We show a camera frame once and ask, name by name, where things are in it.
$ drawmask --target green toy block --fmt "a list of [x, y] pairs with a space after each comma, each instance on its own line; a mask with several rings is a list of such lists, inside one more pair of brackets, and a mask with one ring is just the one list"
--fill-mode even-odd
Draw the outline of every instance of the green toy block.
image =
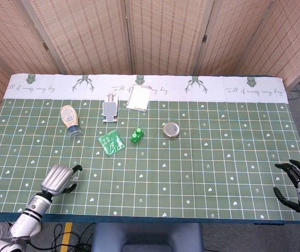
[[144, 135], [144, 131], [141, 128], [137, 128], [131, 136], [132, 143], [138, 143], [141, 137]]

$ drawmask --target gray floor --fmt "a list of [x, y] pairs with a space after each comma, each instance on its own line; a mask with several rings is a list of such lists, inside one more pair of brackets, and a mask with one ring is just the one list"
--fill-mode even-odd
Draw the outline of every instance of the gray floor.
[[[288, 92], [288, 98], [298, 97], [298, 92]], [[290, 100], [289, 105], [295, 119], [300, 135], [300, 98]], [[42, 231], [33, 237], [32, 243], [38, 247], [51, 246], [54, 239], [53, 232], [57, 223], [44, 223]], [[89, 223], [73, 223], [72, 232], [81, 235]], [[91, 226], [82, 242], [86, 242], [94, 231]], [[203, 224], [203, 241], [205, 248], [221, 252], [232, 251], [276, 251], [295, 252], [300, 249], [300, 224], [287, 224], [283, 226], [253, 225], [253, 224]], [[70, 244], [75, 244], [77, 239], [71, 237]], [[28, 252], [35, 251], [30, 246]]]

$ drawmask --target table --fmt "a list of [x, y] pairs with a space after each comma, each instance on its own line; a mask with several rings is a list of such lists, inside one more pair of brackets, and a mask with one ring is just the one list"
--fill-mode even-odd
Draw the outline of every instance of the table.
[[[153, 88], [145, 113], [126, 108], [132, 85]], [[117, 123], [102, 122], [109, 92], [119, 96]], [[68, 136], [66, 104], [84, 136]], [[179, 138], [163, 136], [169, 121]], [[136, 127], [145, 130], [138, 145]], [[113, 129], [126, 148], [107, 157], [98, 138]], [[278, 78], [17, 74], [0, 107], [0, 219], [16, 219], [60, 163], [84, 169], [44, 220], [300, 222], [273, 193], [296, 201], [274, 167], [288, 159], [300, 161], [300, 139]]]

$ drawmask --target green packet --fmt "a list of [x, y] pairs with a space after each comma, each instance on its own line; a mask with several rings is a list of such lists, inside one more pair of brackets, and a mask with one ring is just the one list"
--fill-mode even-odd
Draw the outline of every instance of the green packet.
[[108, 134], [101, 136], [98, 141], [102, 144], [102, 147], [108, 156], [125, 148], [117, 130], [113, 130]]

